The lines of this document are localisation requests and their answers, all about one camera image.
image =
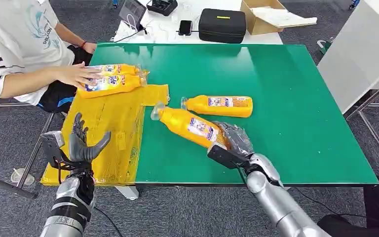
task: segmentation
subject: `black cable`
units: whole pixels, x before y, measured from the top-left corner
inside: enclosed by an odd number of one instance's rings
[[[235,162],[233,162],[233,161],[231,161],[231,162],[232,162],[234,165],[236,165],[236,167],[237,167],[237,171],[239,172],[239,175],[240,175],[240,178],[242,179],[243,183],[244,183],[245,185],[247,185],[247,184],[246,184],[245,177],[243,176],[242,171],[240,171],[240,166],[239,166],[238,164],[236,164]]]
[[[143,31],[143,30],[145,31],[146,29],[143,28],[142,30],[139,30],[138,32],[135,32],[134,34],[132,34],[132,35],[130,35],[130,36],[127,36],[127,37],[124,37],[124,38],[119,39],[119,40],[117,40],[117,41],[114,41],[114,43],[117,43],[117,42],[120,42],[120,41],[122,41],[122,40],[128,39],[128,38],[130,38],[130,37],[132,37],[132,36],[135,36],[137,33],[141,32],[141,31]]]
[[[334,210],[330,209],[330,208],[329,208],[328,206],[326,206],[325,204],[323,204],[323,203],[321,203],[321,202],[319,202],[319,201],[316,201],[316,200],[312,199],[311,197],[307,196],[306,194],[304,194],[303,192],[301,192],[297,187],[293,187],[293,188],[294,188],[295,190],[297,190],[297,191],[298,191],[301,195],[303,195],[305,198],[309,199],[309,200],[312,201],[312,202],[315,202],[315,203],[318,203],[318,204],[324,206],[324,207],[325,207],[326,209],[328,209],[330,212],[332,212],[333,214],[339,216],[338,213],[336,213]]]
[[[62,169],[60,168],[60,163],[57,163],[57,166],[59,170],[59,173],[58,173],[59,184],[62,184]]]
[[[98,209],[97,207],[94,207],[94,208],[95,208],[95,210],[101,212],[111,222],[111,224],[114,226],[115,230],[117,231],[118,236],[123,237],[123,235],[121,234],[120,230],[117,228],[117,226],[111,220],[111,218],[109,216],[107,216],[103,211],[101,211],[100,209]]]
[[[236,165],[236,167],[237,167],[237,171],[239,172],[239,175],[240,175],[240,178],[242,179],[243,183],[246,185],[246,180],[245,180],[245,177],[243,176],[242,172],[240,171],[240,166],[239,166],[238,164],[236,164],[235,162],[233,162],[233,161],[232,161],[232,163],[233,163],[234,165]],[[318,203],[318,204],[324,206],[326,209],[328,209],[330,212],[332,212],[333,214],[335,214],[335,215],[337,215],[337,216],[340,216],[340,217],[342,217],[342,216],[356,216],[356,217],[361,217],[361,218],[370,219],[370,220],[373,220],[373,221],[376,221],[376,222],[379,223],[379,220],[377,220],[377,219],[375,219],[375,218],[367,217],[367,216],[364,216],[364,215],[349,214],[349,213],[341,213],[341,214],[339,214],[339,213],[335,212],[334,210],[330,209],[330,208],[329,208],[328,206],[326,206],[325,204],[323,204],[323,203],[321,203],[321,202],[319,202],[319,201],[317,201],[317,200],[314,200],[314,199],[312,199],[311,197],[307,196],[307,195],[304,194],[302,191],[300,191],[297,187],[293,187],[293,188],[294,188],[295,190],[297,190],[297,191],[298,191],[301,195],[303,195],[305,198],[309,199],[309,200],[312,201],[312,202],[315,202],[315,203]]]
[[[317,200],[314,200],[312,199],[311,197],[307,196],[306,194],[304,194],[302,191],[300,191],[297,187],[293,187],[295,190],[297,190],[301,195],[303,195],[305,198],[309,199],[310,201],[312,202],[315,202],[315,203],[318,203],[322,206],[324,206],[326,209],[328,209],[330,212],[332,212],[333,214],[337,215],[337,216],[356,216],[356,217],[361,217],[361,218],[366,218],[366,219],[370,219],[370,220],[373,220],[373,221],[376,221],[379,223],[379,220],[375,219],[375,218],[371,218],[371,217],[368,217],[368,216],[364,216],[364,215],[357,215],[357,214],[349,214],[349,213],[337,213],[335,212],[334,210],[330,209],[328,206],[326,206],[325,204],[317,201]]]

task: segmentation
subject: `black zipper case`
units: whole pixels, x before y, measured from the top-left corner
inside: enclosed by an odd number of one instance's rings
[[[200,40],[241,43],[246,33],[245,13],[206,8],[198,23]]]

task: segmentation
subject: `robotic arm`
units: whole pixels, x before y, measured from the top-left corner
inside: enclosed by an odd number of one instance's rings
[[[219,122],[218,125],[225,131],[231,150],[215,143],[209,148],[207,156],[229,169],[243,168],[248,189],[265,208],[281,236],[330,237],[284,189],[271,161],[262,154],[252,152],[252,144],[245,131],[227,123]]]
[[[64,145],[60,131],[41,135],[44,153],[50,165],[69,170],[70,175],[61,182],[56,200],[46,220],[41,237],[82,237],[95,205],[92,160],[108,144],[111,133],[93,147],[86,145],[87,128],[77,114],[69,136],[70,160],[59,149]],[[265,208],[271,222],[284,237],[330,237],[317,226],[291,195],[284,189],[280,176],[264,155],[254,153],[245,131],[227,123],[218,123],[225,131],[231,149],[214,143],[208,157],[229,169],[243,168],[246,185]]]
[[[111,138],[111,133],[93,147],[86,145],[87,127],[78,113],[72,133],[69,136],[69,157],[59,149],[64,145],[60,131],[41,135],[44,153],[50,165],[59,169],[59,183],[56,200],[44,225],[41,237],[82,237],[86,224],[91,218],[95,205],[92,160],[102,151]],[[60,171],[70,174],[61,182]]]

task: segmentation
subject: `cardboard box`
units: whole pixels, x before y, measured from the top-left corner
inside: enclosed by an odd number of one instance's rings
[[[242,0],[240,10],[245,12],[246,27],[251,35],[281,32],[284,28],[277,28],[270,23],[258,18],[251,11],[254,7],[270,6],[275,9],[285,9],[278,0]]]

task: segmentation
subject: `yellow plastic sheet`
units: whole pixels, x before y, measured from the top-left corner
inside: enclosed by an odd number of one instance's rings
[[[84,99],[76,95],[62,127],[65,145],[61,148],[69,157],[69,134],[75,115],[89,128],[87,143],[95,145],[106,131],[111,131],[111,141],[92,162],[96,185],[116,186],[133,184],[136,178],[142,139],[144,106],[169,101],[168,85],[148,85],[128,93]],[[62,171],[62,180],[69,174]],[[43,185],[59,185],[58,170],[47,164]]]

